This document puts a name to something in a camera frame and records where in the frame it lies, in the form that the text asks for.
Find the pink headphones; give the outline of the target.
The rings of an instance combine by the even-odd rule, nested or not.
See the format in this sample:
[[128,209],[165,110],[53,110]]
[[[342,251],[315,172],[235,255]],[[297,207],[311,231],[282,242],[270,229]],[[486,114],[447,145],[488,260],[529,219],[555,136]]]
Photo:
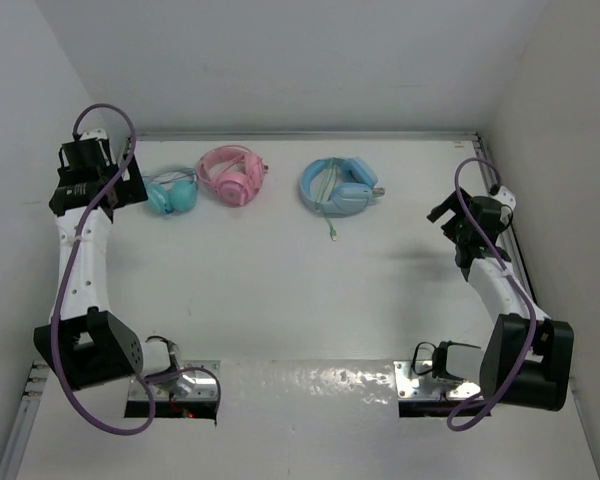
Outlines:
[[225,145],[205,153],[196,166],[198,179],[224,203],[242,207],[262,188],[268,166],[242,145]]

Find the light blue headphones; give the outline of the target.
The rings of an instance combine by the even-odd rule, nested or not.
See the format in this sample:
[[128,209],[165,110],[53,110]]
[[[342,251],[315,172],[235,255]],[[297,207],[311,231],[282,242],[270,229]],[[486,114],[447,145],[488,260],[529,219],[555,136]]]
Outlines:
[[[311,193],[312,182],[319,176],[326,181],[338,174],[342,182],[336,184],[325,199]],[[309,164],[299,180],[299,191],[305,206],[327,217],[346,217],[364,211],[385,195],[377,185],[378,178],[371,167],[359,157],[330,157]]]

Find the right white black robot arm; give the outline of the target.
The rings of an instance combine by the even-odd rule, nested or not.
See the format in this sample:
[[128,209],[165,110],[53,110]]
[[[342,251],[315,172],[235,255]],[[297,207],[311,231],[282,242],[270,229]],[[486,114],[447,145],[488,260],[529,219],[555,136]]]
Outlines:
[[487,401],[547,411],[566,401],[574,331],[552,319],[524,291],[508,254],[497,246],[515,207],[503,187],[487,196],[459,188],[428,215],[453,215],[442,232],[455,246],[455,263],[478,293],[494,322],[486,347],[442,341],[429,375],[439,381],[470,381]]

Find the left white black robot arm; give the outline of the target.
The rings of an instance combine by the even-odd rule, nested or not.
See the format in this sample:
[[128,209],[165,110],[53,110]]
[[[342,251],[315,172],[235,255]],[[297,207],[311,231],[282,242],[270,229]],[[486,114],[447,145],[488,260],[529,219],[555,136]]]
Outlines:
[[170,340],[142,341],[111,311],[106,256],[114,211],[146,200],[132,163],[96,208],[90,201],[119,168],[102,129],[89,131],[59,151],[59,183],[49,202],[59,235],[62,305],[58,331],[34,331],[34,345],[53,371],[62,371],[73,391],[135,375],[163,375],[176,368]]

